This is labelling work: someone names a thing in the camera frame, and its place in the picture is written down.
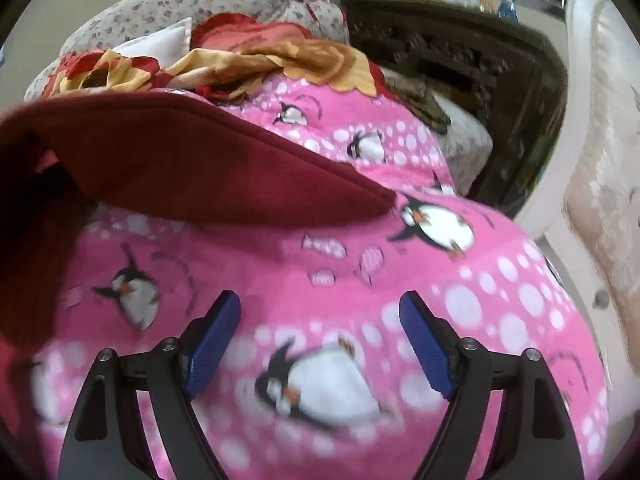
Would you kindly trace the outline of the dark carved wooden cabinet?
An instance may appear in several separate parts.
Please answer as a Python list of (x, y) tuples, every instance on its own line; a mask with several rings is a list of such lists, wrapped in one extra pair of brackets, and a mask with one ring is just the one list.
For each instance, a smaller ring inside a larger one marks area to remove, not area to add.
[(549, 38), (434, 0), (341, 0), (349, 38), (378, 66), (442, 90), (487, 129), (492, 150), (470, 196), (515, 217), (565, 113), (566, 68)]

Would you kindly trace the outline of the floral padded headboard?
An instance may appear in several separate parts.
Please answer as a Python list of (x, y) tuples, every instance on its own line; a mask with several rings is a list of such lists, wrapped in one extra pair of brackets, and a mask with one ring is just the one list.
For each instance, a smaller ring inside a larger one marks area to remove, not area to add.
[(38, 99), (65, 55), (105, 50), (190, 18), (194, 26), (214, 15), (237, 13), (259, 23), (293, 22), (314, 36), (347, 44), (345, 14), (330, 0), (120, 0), (90, 18), (64, 42), (58, 58), (27, 87), (26, 102)]

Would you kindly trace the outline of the pink penguin quilt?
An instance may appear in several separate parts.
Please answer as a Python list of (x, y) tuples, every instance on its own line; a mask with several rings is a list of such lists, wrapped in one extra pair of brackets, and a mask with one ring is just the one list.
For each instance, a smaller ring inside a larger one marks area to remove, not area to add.
[(279, 154), (205, 127), (171, 154), (208, 170), (204, 226), (102, 205), (76, 240), (32, 392), (44, 466), (55, 474), (96, 354), (145, 352), (224, 290), (240, 324), (193, 404), (233, 479), (408, 479), (447, 409), (409, 340), (417, 292), (456, 333), (493, 352), (538, 349), (573, 425), (578, 476), (597, 478), (608, 394), (590, 331), (538, 246), (500, 212), (458, 195), (436, 138), (386, 96), (277, 75), (225, 118), (315, 162), (341, 162), (392, 190), (387, 214), (318, 226), (345, 182), (289, 172)]

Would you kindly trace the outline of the red and yellow blanket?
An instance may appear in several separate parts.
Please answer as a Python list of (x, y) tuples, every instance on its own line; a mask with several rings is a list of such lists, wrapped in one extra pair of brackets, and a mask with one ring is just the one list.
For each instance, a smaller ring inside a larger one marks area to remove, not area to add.
[(383, 77), (359, 50), (329, 39), (297, 39), (242, 51), (191, 49), (160, 68), (155, 58), (127, 58), (107, 49), (66, 55), (43, 89), (43, 99), (75, 92), (192, 91), (209, 101), (252, 96), (271, 75), (328, 86), (338, 93), (377, 96)]

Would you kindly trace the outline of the red heart cushion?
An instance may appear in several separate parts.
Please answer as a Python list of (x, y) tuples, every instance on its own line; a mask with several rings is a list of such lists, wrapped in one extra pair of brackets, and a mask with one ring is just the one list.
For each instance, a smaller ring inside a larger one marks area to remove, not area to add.
[(191, 48), (235, 52), (297, 39), (314, 35), (292, 22), (261, 23), (244, 14), (219, 13), (195, 26)]

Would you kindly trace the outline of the cream upholstered chair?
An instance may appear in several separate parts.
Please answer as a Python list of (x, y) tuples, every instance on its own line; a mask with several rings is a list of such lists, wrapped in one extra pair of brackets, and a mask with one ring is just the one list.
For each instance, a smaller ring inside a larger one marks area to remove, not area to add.
[(516, 216), (559, 263), (611, 385), (639, 379), (639, 44), (612, 0), (566, 7), (567, 94)]

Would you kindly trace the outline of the white pillow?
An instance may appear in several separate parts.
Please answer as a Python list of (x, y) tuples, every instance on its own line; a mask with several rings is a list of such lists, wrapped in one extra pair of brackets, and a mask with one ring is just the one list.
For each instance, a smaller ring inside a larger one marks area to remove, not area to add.
[(192, 18), (185, 18), (157, 32), (125, 41), (113, 51), (127, 58), (155, 58), (167, 68), (186, 56), (191, 49)]

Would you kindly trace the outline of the dark red fleece garment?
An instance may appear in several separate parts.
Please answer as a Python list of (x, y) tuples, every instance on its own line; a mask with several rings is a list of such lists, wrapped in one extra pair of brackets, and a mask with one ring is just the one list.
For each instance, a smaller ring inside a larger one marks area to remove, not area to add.
[(396, 196), (220, 108), (171, 92), (37, 101), (1, 122), (1, 335), (37, 348), (96, 204), (188, 223), (348, 226)]

